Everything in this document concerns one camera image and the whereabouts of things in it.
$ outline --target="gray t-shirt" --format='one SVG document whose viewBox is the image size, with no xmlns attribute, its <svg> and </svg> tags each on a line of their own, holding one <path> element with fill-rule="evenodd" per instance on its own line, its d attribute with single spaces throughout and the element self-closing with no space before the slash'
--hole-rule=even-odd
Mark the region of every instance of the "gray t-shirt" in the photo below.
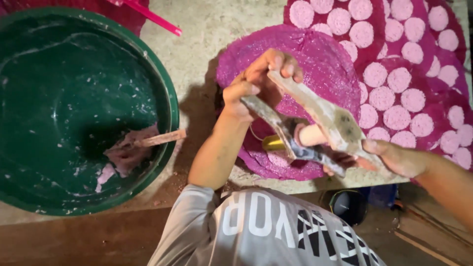
<svg viewBox="0 0 473 266">
<path fill-rule="evenodd" d="M 188 185 L 174 204 L 149 266 L 384 266 L 332 213 L 269 189 L 218 198 Z"/>
</svg>

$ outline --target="green bucket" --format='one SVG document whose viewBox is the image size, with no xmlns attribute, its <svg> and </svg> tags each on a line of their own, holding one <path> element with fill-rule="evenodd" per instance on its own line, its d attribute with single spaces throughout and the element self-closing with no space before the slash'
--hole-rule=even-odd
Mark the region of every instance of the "green bucket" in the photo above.
<svg viewBox="0 0 473 266">
<path fill-rule="evenodd" d="M 131 31 L 96 13 L 43 8 L 0 18 L 0 200 L 45 215 L 117 206 L 163 170 L 174 142 L 95 192 L 103 152 L 129 130 L 179 126 L 171 79 Z"/>
</svg>

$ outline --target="person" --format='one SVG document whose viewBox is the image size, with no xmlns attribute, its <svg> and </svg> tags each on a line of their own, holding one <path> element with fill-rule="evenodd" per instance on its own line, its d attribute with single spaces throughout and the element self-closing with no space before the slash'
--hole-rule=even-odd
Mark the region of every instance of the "person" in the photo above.
<svg viewBox="0 0 473 266">
<path fill-rule="evenodd" d="M 272 107 L 282 99 L 282 91 L 266 76 L 268 70 L 303 80 L 293 57 L 270 49 L 224 89 L 225 107 L 192 163 L 189 185 L 170 212 L 149 266 L 384 265 L 351 227 L 316 205 L 262 188 L 224 197 L 215 193 L 228 180 L 255 119 L 240 98 L 257 95 Z M 325 142 L 318 138 L 315 142 Z M 441 156 L 388 142 L 365 140 L 363 148 L 379 155 L 393 172 L 417 180 L 473 231 L 470 172 Z"/>
</svg>

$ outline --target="hand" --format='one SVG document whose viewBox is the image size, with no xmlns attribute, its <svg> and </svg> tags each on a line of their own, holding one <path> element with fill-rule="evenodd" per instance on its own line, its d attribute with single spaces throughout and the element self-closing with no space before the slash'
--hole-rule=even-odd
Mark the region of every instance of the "hand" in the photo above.
<svg viewBox="0 0 473 266">
<path fill-rule="evenodd" d="M 297 83 L 303 81 L 302 69 L 296 59 L 281 51 L 269 49 L 223 90 L 226 113 L 238 117 L 241 121 L 252 122 L 256 115 L 240 102 L 240 98 L 247 95 L 258 95 L 272 108 L 277 106 L 284 92 L 268 78 L 268 70 L 279 70 L 281 76 L 293 77 Z"/>
<path fill-rule="evenodd" d="M 312 146 L 326 143 L 327 139 L 317 125 L 311 125 L 299 131 L 297 141 L 300 145 Z M 370 139 L 363 140 L 362 145 L 365 151 L 380 156 L 386 166 L 398 175 L 414 178 L 427 170 L 429 160 L 427 152 L 406 149 L 390 142 Z M 346 168 L 358 166 L 368 170 L 376 170 L 365 158 L 354 158 L 343 152 L 333 151 L 328 146 L 325 146 L 325 149 L 326 154 Z M 325 165 L 324 172 L 329 176 L 334 175 L 333 171 Z"/>
</svg>

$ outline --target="wooden handle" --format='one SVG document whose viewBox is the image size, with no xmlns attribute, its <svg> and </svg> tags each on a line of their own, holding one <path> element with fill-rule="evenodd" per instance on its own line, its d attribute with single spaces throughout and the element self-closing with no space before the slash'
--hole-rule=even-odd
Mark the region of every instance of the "wooden handle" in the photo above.
<svg viewBox="0 0 473 266">
<path fill-rule="evenodd" d="M 185 129 L 179 129 L 179 130 L 172 131 L 166 134 L 160 134 L 152 138 L 136 141 L 134 143 L 134 146 L 135 147 L 151 147 L 151 146 L 163 144 L 166 142 L 177 141 L 185 137 L 187 137 L 187 133 Z"/>
</svg>

